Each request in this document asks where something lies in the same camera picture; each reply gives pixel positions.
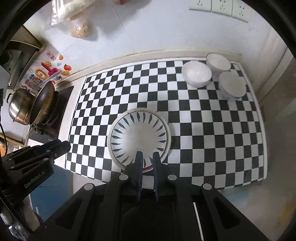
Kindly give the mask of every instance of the white wall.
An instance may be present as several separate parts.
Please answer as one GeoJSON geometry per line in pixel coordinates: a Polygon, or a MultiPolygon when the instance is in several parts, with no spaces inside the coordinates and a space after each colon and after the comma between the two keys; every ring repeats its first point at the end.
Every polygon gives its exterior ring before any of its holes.
{"type": "Polygon", "coordinates": [[[190,11],[187,1],[182,0],[131,0],[122,6],[111,0],[98,0],[93,12],[92,36],[86,40],[72,38],[56,28],[43,31],[50,21],[51,3],[25,26],[36,38],[71,59],[73,69],[152,50],[209,49],[242,54],[242,64],[251,81],[257,74],[259,56],[271,28],[257,13],[245,23],[214,13],[190,11]]]}

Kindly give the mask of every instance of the stainless steel pot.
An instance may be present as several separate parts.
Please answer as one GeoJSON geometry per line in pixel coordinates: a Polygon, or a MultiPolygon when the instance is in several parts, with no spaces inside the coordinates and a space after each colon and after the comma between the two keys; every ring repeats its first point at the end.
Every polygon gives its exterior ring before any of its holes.
{"type": "Polygon", "coordinates": [[[29,124],[31,109],[35,97],[25,89],[17,89],[8,102],[11,93],[8,95],[6,102],[9,104],[8,112],[13,121],[23,125],[29,124]]]}

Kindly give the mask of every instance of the plate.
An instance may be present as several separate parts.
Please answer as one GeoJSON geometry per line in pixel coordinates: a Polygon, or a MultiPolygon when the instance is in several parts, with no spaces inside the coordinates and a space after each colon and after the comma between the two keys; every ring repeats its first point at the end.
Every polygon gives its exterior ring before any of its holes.
{"type": "Polygon", "coordinates": [[[156,112],[136,108],[121,114],[112,124],[107,146],[113,162],[121,169],[134,162],[137,151],[143,152],[143,172],[153,169],[152,156],[167,157],[171,136],[168,124],[156,112]]]}

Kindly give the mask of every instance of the table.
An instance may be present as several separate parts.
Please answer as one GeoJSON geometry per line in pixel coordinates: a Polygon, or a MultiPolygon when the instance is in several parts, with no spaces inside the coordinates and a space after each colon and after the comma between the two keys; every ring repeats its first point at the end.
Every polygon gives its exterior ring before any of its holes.
{"type": "MultiPolygon", "coordinates": [[[[103,182],[122,173],[110,158],[107,134],[118,114],[145,107],[169,124],[172,144],[163,163],[184,181],[221,189],[266,177],[262,116],[240,64],[232,63],[230,71],[244,79],[247,93],[231,102],[223,100],[216,81],[198,90],[188,86],[181,68],[189,60],[145,61],[86,78],[65,168],[103,182]]],[[[143,182],[152,180],[153,188],[153,171],[143,175],[143,182]]]]}

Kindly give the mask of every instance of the frying pan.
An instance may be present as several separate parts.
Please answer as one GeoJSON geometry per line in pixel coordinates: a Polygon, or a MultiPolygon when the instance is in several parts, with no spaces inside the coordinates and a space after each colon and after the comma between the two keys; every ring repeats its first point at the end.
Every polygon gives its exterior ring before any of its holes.
{"type": "Polygon", "coordinates": [[[29,135],[34,126],[42,123],[49,113],[50,106],[54,97],[54,85],[51,81],[47,82],[45,86],[38,93],[31,110],[29,124],[32,125],[25,141],[25,146],[29,139],[29,135]]]}

